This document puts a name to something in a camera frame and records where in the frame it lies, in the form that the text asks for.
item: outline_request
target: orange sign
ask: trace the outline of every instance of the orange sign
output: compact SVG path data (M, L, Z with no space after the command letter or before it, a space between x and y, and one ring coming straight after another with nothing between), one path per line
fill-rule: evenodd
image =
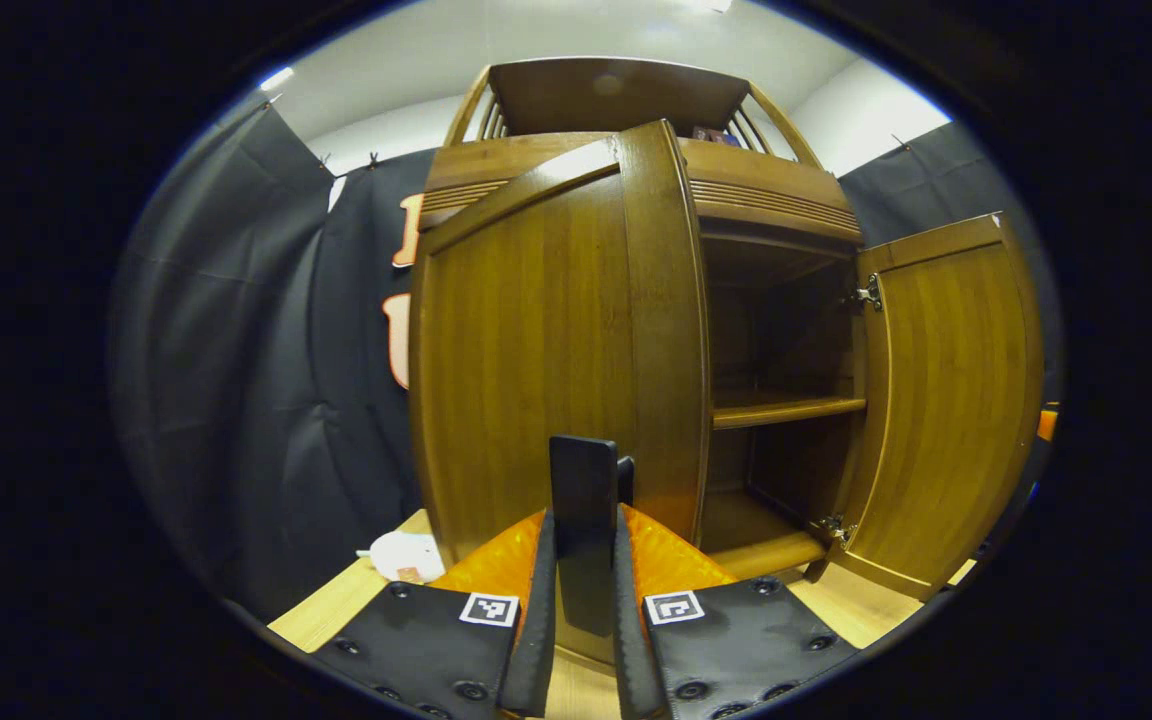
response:
M389 372L403 389L407 389L407 317L411 305L409 291L387 297L380 304L381 313L389 318Z
M416 241L420 240L420 205L425 202L425 194L417 192L408 195L399 203L399 207L407 210L407 219L403 222L403 245L394 252L394 266L406 268L416 263Z

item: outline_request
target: open cabinet door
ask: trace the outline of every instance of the open cabinet door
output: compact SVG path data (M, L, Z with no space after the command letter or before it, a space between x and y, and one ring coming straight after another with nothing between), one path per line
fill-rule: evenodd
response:
M829 560L927 600L984 541L1038 425L1043 336L1002 214L861 252L867 418Z
M539 165L422 234L411 422L454 562L550 505L550 437L609 439L635 506L692 538L708 449L699 225L654 122Z

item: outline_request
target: screw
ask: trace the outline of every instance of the screw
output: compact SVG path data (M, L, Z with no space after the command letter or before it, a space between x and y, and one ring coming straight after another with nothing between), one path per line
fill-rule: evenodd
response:
M782 694L790 692L796 687L797 687L796 683L785 683L782 685L776 685L770 689L767 692L763 694L763 699L772 700L773 697L781 697Z
M717 711L714 711L713 715L710 715L710 720L718 720L719 717L736 715L737 712L740 712L741 710L745 710L745 707L749 706L745 705L744 702L734 702L732 703L732 705L723 705L722 707L719 707Z
M780 579L776 578L758 578L755 579L755 592L758 594L772 594L781 589Z
M468 682L468 680L462 680L462 682L452 685L452 689L469 702L486 700L486 697L488 697L488 689L484 688L480 683Z
M349 638L336 638L333 644L335 644L335 646L338 646L339 651L348 652L349 655L357 655L358 652L359 652L358 651L358 643L353 642Z
M699 680L692 680L690 683L684 683L675 688L673 697L679 698L679 700L699 700L707 696L707 684L702 683Z

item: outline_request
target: black pad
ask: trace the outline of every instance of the black pad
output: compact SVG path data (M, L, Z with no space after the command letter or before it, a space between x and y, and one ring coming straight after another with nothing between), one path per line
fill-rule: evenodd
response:
M468 606L470 600L470 593L389 583L314 657L432 717L492 720L517 601L510 613L508 602L486 598L486 607ZM467 607L471 619L508 624L462 620Z
M616 444L570 435L550 438L550 493L567 623L612 635L612 543L616 532Z
M644 598L669 715L710 720L790 696L856 647L780 579Z
M554 669L554 511L545 510L540 536L536 538L536 562L531 591L526 597L526 620L518 630L518 644L509 669L500 683L500 707L521 717L544 717Z
M621 700L621 720L652 717L664 705L660 679L649 639L643 637L639 623L637 588L634 583L634 547L626 510L616 508L616 547L612 561L616 577L616 619L612 628L613 650L616 651L616 695Z

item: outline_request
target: wooden shelf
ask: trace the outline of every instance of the wooden shelf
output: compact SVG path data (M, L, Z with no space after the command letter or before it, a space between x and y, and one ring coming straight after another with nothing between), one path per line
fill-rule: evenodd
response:
M744 491L705 495L700 551L741 579L797 568L826 553L814 537Z
M774 241L702 236L705 281L712 287L749 287L756 290L791 282L844 259Z
M824 415L864 410L863 397L803 397L776 391L714 391L714 429L750 429L755 425L821 418Z

